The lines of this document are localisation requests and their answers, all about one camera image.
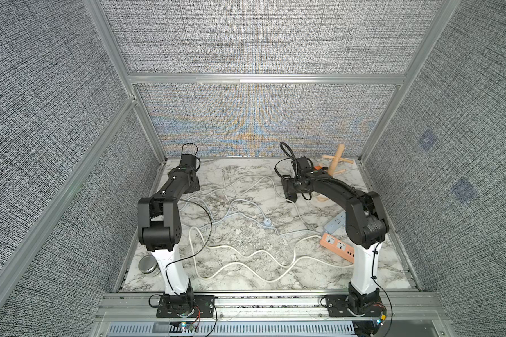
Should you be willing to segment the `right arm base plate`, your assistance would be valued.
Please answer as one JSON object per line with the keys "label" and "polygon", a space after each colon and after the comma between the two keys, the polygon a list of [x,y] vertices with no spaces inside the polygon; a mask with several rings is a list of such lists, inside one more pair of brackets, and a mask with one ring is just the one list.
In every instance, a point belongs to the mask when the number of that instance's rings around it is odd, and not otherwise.
{"label": "right arm base plate", "polygon": [[320,300],[330,317],[377,317],[385,319],[386,306],[377,293],[326,295]]}

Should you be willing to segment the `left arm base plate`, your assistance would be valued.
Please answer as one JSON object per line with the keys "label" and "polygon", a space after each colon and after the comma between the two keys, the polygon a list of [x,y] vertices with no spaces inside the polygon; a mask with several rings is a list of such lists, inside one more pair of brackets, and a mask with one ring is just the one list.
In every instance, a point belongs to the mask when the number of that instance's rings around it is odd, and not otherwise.
{"label": "left arm base plate", "polygon": [[157,305],[156,317],[192,320],[214,317],[215,297],[210,295],[170,296],[164,294]]}

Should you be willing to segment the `pink power strip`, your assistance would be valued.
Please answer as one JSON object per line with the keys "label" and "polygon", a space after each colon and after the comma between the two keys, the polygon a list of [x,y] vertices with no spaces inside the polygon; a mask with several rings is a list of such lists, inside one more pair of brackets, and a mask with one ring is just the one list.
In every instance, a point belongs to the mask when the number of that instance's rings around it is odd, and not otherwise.
{"label": "pink power strip", "polygon": [[329,233],[324,233],[320,239],[320,245],[344,260],[354,264],[355,253],[354,247],[351,244],[347,244]]}

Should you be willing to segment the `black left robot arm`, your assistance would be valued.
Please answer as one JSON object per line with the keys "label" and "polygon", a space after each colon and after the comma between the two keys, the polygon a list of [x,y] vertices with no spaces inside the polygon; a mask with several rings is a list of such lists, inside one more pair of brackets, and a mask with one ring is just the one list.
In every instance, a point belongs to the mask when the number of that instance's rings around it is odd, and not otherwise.
{"label": "black left robot arm", "polygon": [[183,195],[200,190],[199,168],[198,157],[183,154],[164,185],[138,203],[139,242],[154,257],[164,278],[163,300],[175,306],[193,304],[193,288],[177,247],[182,236],[178,202]]}

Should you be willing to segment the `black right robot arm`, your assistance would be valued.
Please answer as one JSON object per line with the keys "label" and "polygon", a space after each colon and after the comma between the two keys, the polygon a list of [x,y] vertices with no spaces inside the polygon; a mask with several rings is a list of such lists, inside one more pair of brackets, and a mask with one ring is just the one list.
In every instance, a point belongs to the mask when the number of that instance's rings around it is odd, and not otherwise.
{"label": "black right robot arm", "polygon": [[294,174],[280,175],[286,195],[295,202],[299,194],[317,192],[345,210],[347,237],[354,244],[354,271],[347,303],[355,315],[381,301],[377,271],[380,250],[389,232],[382,200],[376,192],[364,192],[315,168],[306,157],[289,159]]}

